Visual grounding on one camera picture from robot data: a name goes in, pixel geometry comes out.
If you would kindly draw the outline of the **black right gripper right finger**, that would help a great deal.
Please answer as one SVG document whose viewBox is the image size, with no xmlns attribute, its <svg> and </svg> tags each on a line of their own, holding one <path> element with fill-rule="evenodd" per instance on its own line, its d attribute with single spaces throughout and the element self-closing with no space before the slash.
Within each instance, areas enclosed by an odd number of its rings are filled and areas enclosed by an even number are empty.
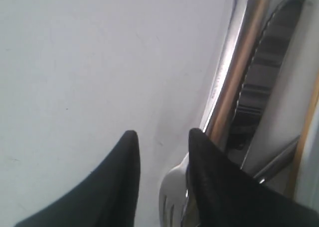
<svg viewBox="0 0 319 227">
<path fill-rule="evenodd" d="M 188 136 L 191 188 L 203 227 L 317 227 L 319 215 L 241 171 L 198 128 Z"/>
</svg>

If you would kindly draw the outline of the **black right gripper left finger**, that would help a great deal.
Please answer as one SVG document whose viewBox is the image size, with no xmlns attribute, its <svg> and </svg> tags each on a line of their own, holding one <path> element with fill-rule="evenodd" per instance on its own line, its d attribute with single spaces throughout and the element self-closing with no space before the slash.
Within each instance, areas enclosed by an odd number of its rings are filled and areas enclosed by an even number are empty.
<svg viewBox="0 0 319 227">
<path fill-rule="evenodd" d="M 80 184 L 18 227 L 132 227 L 140 186 L 138 135 L 124 132 Z"/>
</svg>

